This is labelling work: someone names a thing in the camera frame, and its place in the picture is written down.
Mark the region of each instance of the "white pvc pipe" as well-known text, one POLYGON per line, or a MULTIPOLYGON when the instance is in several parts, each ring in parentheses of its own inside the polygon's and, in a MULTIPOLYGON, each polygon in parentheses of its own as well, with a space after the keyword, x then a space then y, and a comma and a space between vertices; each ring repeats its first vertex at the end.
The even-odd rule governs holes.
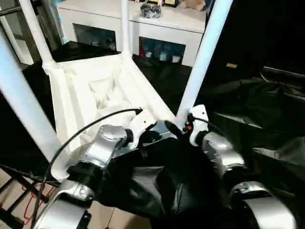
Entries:
POLYGON ((122 22, 122 42, 123 49, 122 55, 123 57, 130 58, 132 53, 130 49, 130 36, 129 36, 129 0, 121 0, 121 22, 122 22))
POLYGON ((30 31, 36 43, 37 49, 42 59, 43 67, 52 67, 55 65, 55 61, 52 58, 46 40, 43 36, 40 25, 37 21, 34 9, 30 0, 19 0, 22 7, 22 11, 29 25, 30 31))
POLYGON ((197 58, 187 82, 183 98, 177 113, 177 125, 184 127, 186 116, 194 106, 212 55, 223 30, 233 0, 216 0, 210 20, 205 30, 197 58))
MULTIPOLYGON (((0 89, 39 149, 47 160, 51 161, 61 143, 24 79, 2 32, 0 32, 0 89)), ((57 179, 67 176, 64 168, 68 158, 63 159, 63 157, 56 161, 56 165, 54 164, 56 174, 53 175, 57 179)))

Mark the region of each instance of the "figurine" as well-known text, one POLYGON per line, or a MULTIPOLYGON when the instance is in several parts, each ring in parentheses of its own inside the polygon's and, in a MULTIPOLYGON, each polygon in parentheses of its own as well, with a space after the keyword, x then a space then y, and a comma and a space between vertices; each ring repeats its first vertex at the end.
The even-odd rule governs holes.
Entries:
POLYGON ((181 5, 184 8, 193 8, 198 11, 202 11, 205 7, 205 0, 182 0, 181 5))

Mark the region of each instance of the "black fabric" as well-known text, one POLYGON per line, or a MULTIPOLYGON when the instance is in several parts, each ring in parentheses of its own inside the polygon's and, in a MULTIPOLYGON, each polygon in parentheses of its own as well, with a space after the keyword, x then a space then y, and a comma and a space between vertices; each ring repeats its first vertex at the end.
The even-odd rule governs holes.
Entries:
MULTIPOLYGON (((53 52, 53 57, 67 61, 105 54, 109 53, 98 47, 69 42, 53 52)), ((134 56, 134 60, 176 113, 191 68, 146 57, 134 56)), ((206 105, 210 121, 225 131, 249 169, 296 214, 301 228, 305 215, 304 93, 246 74, 236 77, 232 69, 211 72, 196 104, 206 105)), ((54 125, 49 79, 41 63, 23 73, 54 125)), ((1 106, 4 120, 10 121, 13 128, 4 126, 3 132, 8 135, 3 139, 6 145, 0 163, 28 173, 40 163, 47 164, 3 98, 1 106)), ((190 217, 203 223, 202 217, 216 226, 221 223, 215 219, 219 214, 222 219, 228 217, 224 224, 234 221, 233 213, 220 207, 219 184, 212 179, 211 165, 198 149, 167 140, 150 146, 148 153, 147 159, 136 151, 112 161, 101 190, 101 203, 149 217, 158 225, 166 219, 164 225, 189 228, 186 222, 190 217)))

